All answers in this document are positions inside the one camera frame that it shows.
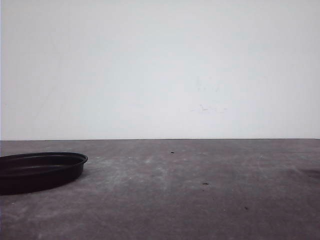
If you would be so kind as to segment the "black frying pan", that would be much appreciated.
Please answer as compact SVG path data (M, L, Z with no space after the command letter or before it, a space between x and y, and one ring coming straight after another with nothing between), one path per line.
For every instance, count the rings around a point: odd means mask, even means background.
M36 152L0 158L0 194L33 193L68 184L81 176L88 157L76 152Z

